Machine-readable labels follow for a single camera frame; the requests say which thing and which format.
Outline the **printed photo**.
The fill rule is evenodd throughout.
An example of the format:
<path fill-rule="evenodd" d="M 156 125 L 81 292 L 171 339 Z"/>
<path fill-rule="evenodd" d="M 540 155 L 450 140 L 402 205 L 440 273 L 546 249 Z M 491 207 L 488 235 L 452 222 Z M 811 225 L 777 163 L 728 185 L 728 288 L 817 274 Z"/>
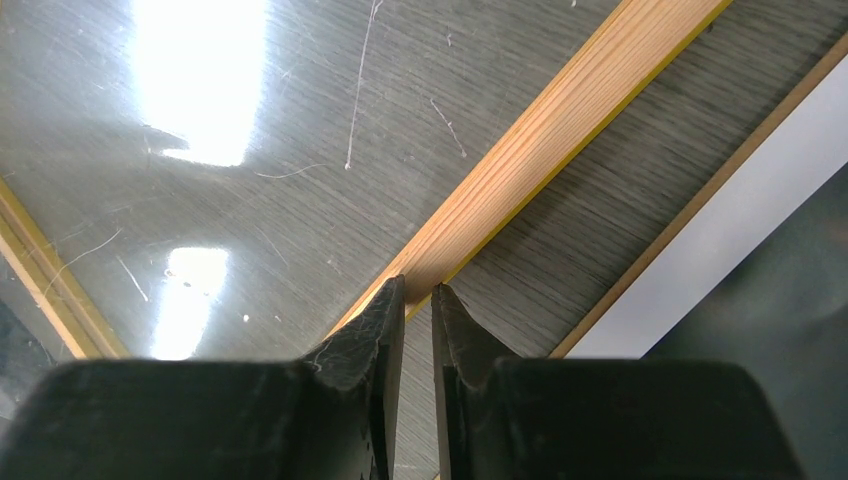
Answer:
<path fill-rule="evenodd" d="M 847 475 L 847 63 L 838 61 L 577 342 L 760 384 L 811 479 Z"/>

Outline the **brown backing board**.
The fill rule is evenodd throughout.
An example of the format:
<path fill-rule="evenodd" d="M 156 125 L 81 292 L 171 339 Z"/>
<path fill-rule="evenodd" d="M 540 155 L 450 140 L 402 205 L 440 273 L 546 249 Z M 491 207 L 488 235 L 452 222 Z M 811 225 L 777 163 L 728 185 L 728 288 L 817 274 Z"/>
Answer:
<path fill-rule="evenodd" d="M 551 351 L 549 354 L 551 358 L 565 357 L 587 335 L 590 329 L 596 325 L 642 273 L 650 267 L 653 261 L 665 250 L 680 231 L 685 228 L 691 219 L 748 160 L 755 150 L 790 116 L 813 89 L 838 65 L 846 54 L 847 36 L 842 35 L 762 123 L 754 129 L 739 148 L 724 162 L 701 190 L 694 195 L 610 290 L 578 322 L 578 325 Z"/>

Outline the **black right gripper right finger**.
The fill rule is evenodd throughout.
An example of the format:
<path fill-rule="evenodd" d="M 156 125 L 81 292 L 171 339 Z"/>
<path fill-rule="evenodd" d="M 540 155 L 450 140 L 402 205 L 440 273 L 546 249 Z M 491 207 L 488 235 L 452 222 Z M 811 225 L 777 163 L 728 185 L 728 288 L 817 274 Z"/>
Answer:
<path fill-rule="evenodd" d="M 431 296 L 444 479 L 800 479 L 762 389 L 691 360 L 523 358 Z"/>

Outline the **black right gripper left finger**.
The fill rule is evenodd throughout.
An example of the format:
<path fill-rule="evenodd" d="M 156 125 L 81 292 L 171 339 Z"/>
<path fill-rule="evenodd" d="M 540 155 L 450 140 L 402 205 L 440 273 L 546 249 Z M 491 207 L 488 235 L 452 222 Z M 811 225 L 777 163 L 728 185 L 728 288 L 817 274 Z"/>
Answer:
<path fill-rule="evenodd" d="M 73 362 L 1 441 L 5 479 L 389 479 L 404 279 L 293 360 Z"/>

